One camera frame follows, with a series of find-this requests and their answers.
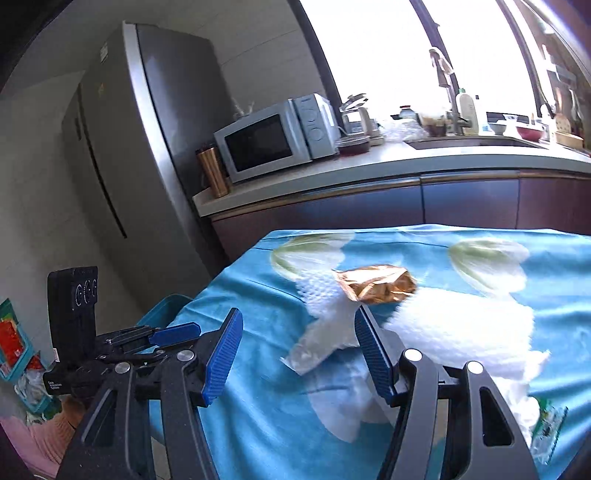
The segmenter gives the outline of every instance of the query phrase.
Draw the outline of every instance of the stainless steel refrigerator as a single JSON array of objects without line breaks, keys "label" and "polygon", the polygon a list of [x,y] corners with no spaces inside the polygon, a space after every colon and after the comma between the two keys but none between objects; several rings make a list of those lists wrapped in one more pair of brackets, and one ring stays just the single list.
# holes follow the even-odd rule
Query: stainless steel refrigerator
[{"label": "stainless steel refrigerator", "polygon": [[196,295],[227,263],[191,197],[203,189],[195,150],[231,122],[211,42],[152,25],[113,32],[69,105],[62,130],[80,201],[145,312],[171,293]]}]

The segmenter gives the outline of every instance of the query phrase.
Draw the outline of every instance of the faucet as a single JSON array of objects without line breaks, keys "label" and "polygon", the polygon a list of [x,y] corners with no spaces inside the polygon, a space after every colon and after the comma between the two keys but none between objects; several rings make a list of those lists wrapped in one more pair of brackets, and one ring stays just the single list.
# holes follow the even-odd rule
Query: faucet
[{"label": "faucet", "polygon": [[462,118],[457,110],[456,95],[452,89],[452,83],[449,77],[453,73],[452,66],[449,65],[449,62],[443,53],[441,53],[441,50],[436,47],[431,47],[429,49],[429,55],[431,56],[431,63],[437,71],[437,81],[439,86],[447,90],[447,97],[452,104],[452,111],[447,113],[447,117],[453,123],[454,133],[456,135],[463,135],[463,127],[471,127],[472,122]]}]

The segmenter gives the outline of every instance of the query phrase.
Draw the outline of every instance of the red bowl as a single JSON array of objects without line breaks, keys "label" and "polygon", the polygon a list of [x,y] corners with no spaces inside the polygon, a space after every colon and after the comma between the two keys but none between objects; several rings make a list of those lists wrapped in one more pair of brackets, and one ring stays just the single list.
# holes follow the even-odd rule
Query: red bowl
[{"label": "red bowl", "polygon": [[542,130],[531,127],[517,127],[517,133],[520,134],[523,140],[529,140],[530,142],[538,142],[542,138],[544,133]]}]

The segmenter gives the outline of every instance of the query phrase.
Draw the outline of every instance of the kitchen cabinet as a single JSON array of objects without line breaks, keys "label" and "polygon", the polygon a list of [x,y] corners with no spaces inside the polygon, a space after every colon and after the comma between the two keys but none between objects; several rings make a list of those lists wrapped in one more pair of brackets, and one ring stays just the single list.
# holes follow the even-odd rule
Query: kitchen cabinet
[{"label": "kitchen cabinet", "polygon": [[519,180],[474,180],[423,185],[425,223],[515,228]]},{"label": "kitchen cabinet", "polygon": [[233,261],[273,230],[416,225],[423,222],[423,203],[421,187],[416,185],[309,200],[212,220]]},{"label": "kitchen cabinet", "polygon": [[525,178],[520,180],[517,228],[551,228],[570,232],[576,204],[577,180]]},{"label": "kitchen cabinet", "polygon": [[591,235],[591,180],[522,178],[517,228]]}]

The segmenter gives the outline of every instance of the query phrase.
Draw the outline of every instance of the kitchen sink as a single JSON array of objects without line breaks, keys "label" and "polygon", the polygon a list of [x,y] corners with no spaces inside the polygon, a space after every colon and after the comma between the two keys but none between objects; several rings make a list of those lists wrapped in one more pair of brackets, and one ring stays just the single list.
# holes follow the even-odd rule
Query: kitchen sink
[{"label": "kitchen sink", "polygon": [[426,148],[447,148],[447,147],[530,147],[543,148],[542,145],[521,140],[513,137],[498,136],[466,136],[466,137],[443,137],[443,138],[426,138],[424,140],[415,140],[406,142],[411,147],[417,150],[424,150]]}]

